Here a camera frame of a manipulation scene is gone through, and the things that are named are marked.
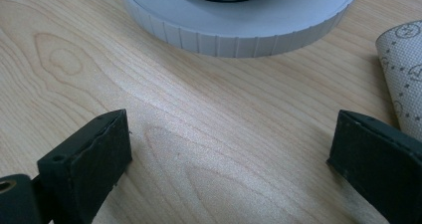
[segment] fabric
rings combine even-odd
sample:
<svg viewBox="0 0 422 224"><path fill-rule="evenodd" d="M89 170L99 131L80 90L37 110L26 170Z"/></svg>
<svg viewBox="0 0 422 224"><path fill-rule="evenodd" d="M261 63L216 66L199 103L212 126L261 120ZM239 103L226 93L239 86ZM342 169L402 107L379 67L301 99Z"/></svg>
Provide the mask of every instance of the fabric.
<svg viewBox="0 0 422 224"><path fill-rule="evenodd" d="M392 28L376 41L403 132L422 141L422 20Z"/></svg>

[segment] light wood surface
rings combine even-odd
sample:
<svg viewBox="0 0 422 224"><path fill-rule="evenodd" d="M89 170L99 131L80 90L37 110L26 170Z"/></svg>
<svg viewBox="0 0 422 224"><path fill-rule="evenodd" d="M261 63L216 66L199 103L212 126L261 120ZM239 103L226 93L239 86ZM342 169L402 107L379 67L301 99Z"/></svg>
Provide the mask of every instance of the light wood surface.
<svg viewBox="0 0 422 224"><path fill-rule="evenodd" d="M325 163L339 110L397 125L375 50L422 0L356 0L310 46L175 49L121 0L0 0L0 176L127 109L133 162L95 223L386 223Z"/></svg>

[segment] hole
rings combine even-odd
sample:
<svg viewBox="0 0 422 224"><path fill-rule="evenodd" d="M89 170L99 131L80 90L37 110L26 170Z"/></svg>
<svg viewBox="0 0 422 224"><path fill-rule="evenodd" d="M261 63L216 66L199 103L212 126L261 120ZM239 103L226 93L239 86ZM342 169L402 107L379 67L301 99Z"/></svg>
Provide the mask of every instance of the hole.
<svg viewBox="0 0 422 224"><path fill-rule="evenodd" d="M0 194L11 190L16 185L15 180L5 180L0 182Z"/></svg>
<svg viewBox="0 0 422 224"><path fill-rule="evenodd" d="M63 159L65 159L64 155L57 155L53 157L53 161L56 161L56 162L62 161Z"/></svg>

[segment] wooden table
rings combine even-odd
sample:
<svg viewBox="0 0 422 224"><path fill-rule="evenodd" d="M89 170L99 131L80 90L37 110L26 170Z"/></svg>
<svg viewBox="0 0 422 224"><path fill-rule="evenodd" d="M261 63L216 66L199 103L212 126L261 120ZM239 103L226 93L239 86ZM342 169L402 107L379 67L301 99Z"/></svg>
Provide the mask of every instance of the wooden table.
<svg viewBox="0 0 422 224"><path fill-rule="evenodd" d="M0 176L127 109L133 162L95 223L385 223L325 163L339 110L397 125L374 42L422 0L356 0L310 46L221 59L166 45L121 0L0 0Z"/></svg>

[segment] black rubber block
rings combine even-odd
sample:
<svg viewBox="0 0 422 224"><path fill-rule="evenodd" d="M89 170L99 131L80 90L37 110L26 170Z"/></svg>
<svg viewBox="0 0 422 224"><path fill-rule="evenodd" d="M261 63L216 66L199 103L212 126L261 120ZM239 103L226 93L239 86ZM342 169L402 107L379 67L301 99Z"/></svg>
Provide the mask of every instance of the black rubber block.
<svg viewBox="0 0 422 224"><path fill-rule="evenodd" d="M38 161L58 223L91 223L131 162L125 110L90 121Z"/></svg>
<svg viewBox="0 0 422 224"><path fill-rule="evenodd" d="M15 174L0 178L0 223L43 223L29 176Z"/></svg>
<svg viewBox="0 0 422 224"><path fill-rule="evenodd" d="M327 161L390 223L422 223L422 143L370 116L340 111Z"/></svg>

